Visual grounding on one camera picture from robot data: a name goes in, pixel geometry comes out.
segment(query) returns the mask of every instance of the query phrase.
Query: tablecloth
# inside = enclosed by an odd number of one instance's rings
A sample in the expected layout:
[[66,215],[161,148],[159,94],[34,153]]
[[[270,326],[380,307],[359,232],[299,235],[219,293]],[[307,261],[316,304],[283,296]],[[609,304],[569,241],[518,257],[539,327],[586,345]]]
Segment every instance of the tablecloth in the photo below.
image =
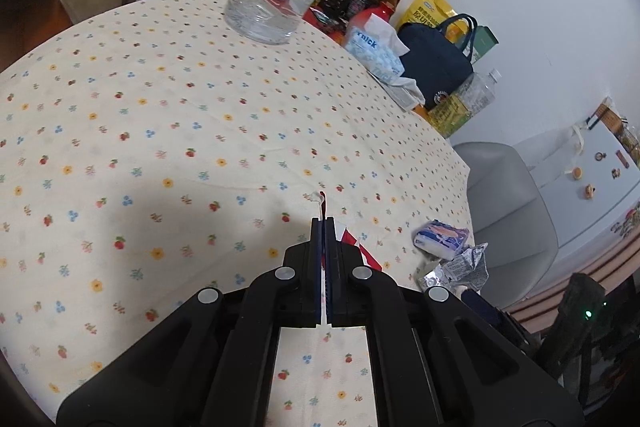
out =
[[[470,226],[468,169],[306,23],[265,46],[226,0],[147,0],[0,74],[0,347],[51,417],[206,285],[279,266],[319,215],[399,284],[412,231]],[[365,332],[283,330],[267,425],[376,425]]]

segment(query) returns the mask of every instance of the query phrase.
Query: blue wrapper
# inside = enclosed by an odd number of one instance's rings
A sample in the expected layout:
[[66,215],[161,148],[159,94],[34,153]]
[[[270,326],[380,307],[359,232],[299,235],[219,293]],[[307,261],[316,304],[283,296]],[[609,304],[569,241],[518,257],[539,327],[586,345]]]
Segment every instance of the blue wrapper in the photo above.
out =
[[414,245],[450,261],[462,251],[468,237],[468,229],[456,229],[434,219],[418,230],[414,237]]

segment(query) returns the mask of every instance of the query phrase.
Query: tissue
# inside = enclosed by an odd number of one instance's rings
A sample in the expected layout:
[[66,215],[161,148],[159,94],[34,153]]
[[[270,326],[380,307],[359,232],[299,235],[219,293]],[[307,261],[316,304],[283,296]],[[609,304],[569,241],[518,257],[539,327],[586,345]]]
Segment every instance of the tissue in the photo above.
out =
[[397,80],[404,73],[399,56],[409,51],[396,31],[373,14],[364,28],[351,26],[344,38],[344,48],[369,71],[386,83]]

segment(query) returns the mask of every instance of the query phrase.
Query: gray chair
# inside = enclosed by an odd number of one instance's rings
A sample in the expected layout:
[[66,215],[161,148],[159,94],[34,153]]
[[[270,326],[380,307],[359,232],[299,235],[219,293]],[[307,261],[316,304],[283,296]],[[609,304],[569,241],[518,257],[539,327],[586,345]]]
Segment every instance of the gray chair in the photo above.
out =
[[513,147],[454,147],[470,168],[466,186],[476,245],[489,243],[481,294],[503,309],[536,285],[558,254],[558,236],[536,184]]

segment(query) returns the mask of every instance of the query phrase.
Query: packaged snack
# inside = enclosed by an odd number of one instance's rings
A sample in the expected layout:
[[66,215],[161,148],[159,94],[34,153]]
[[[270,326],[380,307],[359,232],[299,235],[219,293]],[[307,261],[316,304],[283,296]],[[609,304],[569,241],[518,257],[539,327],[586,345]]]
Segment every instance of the packaged snack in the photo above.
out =
[[421,250],[451,261],[456,254],[462,251],[468,237],[468,229],[456,229],[434,219],[418,230],[414,237],[414,245]]
[[[457,15],[456,11],[446,0],[414,0],[408,10],[400,17],[396,30],[407,22],[419,22],[435,28],[454,15]],[[455,43],[466,35],[467,29],[466,22],[459,20],[449,25],[445,36],[448,41]]]

